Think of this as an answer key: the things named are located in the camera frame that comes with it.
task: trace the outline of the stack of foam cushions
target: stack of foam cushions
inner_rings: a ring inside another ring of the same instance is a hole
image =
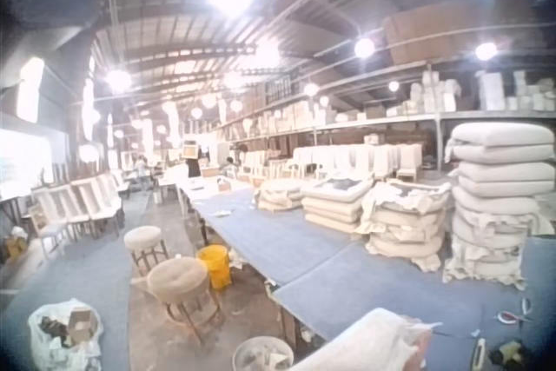
[[[407,258],[423,271],[440,268],[444,219],[451,185],[377,182],[363,199],[361,225],[373,255]]]
[[[550,223],[540,216],[536,195],[554,187],[553,133],[525,123],[464,123],[452,132],[447,161],[452,173],[452,252],[444,280],[495,280],[523,288],[521,257],[526,237]]]
[[[265,181],[255,191],[258,209],[271,212],[296,209],[301,206],[301,187],[305,181],[296,178],[282,178]]]
[[[373,187],[373,177],[331,176],[304,187],[305,219],[321,226],[353,233],[361,217],[363,196]]]

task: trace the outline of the blue felt mat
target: blue felt mat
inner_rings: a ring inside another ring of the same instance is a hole
[[[350,243],[350,235],[304,219],[302,209],[271,213],[252,209],[246,189],[192,201],[218,235],[261,274],[284,285],[308,273]],[[232,214],[215,217],[218,210]]]
[[[124,201],[126,229],[141,224],[149,198],[133,195]],[[128,312],[132,261],[120,239],[108,233],[99,240],[88,237],[66,246],[65,255],[45,262],[11,301],[2,315],[0,340],[18,369],[34,369],[30,356],[27,320],[44,304],[76,298],[95,308],[104,326],[100,339],[106,371],[129,369]]]
[[[532,349],[546,340],[551,322],[552,326],[555,324],[556,287],[548,276],[555,259],[556,241],[530,238],[523,262],[528,287],[520,292],[494,282],[464,280],[444,284],[441,272],[423,273],[409,262],[370,255],[362,245],[354,243],[276,290],[275,297],[327,340],[374,308],[386,308],[425,322],[441,321],[439,331],[455,338],[440,338],[442,343],[432,343],[427,351],[429,362],[443,364],[458,358],[458,363],[469,364],[466,355],[473,351],[473,344],[461,336],[469,336],[476,329],[491,347],[516,336]],[[519,313],[524,295],[533,302],[533,324],[526,323],[520,333],[517,325],[507,326],[495,320],[501,310]],[[460,352],[460,356],[446,354],[451,351]]]

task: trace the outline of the scissors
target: scissors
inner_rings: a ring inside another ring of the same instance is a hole
[[[531,301],[527,298],[521,299],[521,315],[516,315],[512,312],[502,311],[498,313],[498,321],[504,323],[505,325],[515,325],[519,324],[520,329],[523,326],[524,321],[532,321],[527,316],[533,311],[531,306]]]

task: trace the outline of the yellow bucket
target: yellow bucket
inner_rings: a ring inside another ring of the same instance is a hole
[[[205,263],[213,288],[224,288],[232,283],[229,274],[228,250],[222,245],[208,245],[197,252],[197,258]]]

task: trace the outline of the upholstered stool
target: upholstered stool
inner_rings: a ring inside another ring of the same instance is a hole
[[[198,327],[221,311],[204,263],[189,257],[163,261],[150,271],[147,284],[164,304],[169,319],[191,328],[202,344]]]
[[[167,260],[169,258],[166,245],[162,239],[162,231],[156,226],[141,226],[131,229],[123,237],[123,243],[129,249],[129,252],[131,252],[131,257],[140,275],[143,275],[144,269],[146,269],[147,273],[151,270],[149,255],[152,255],[152,261],[154,261],[155,265],[159,263],[158,255],[163,255]],[[160,245],[162,251],[156,250],[158,245]]]

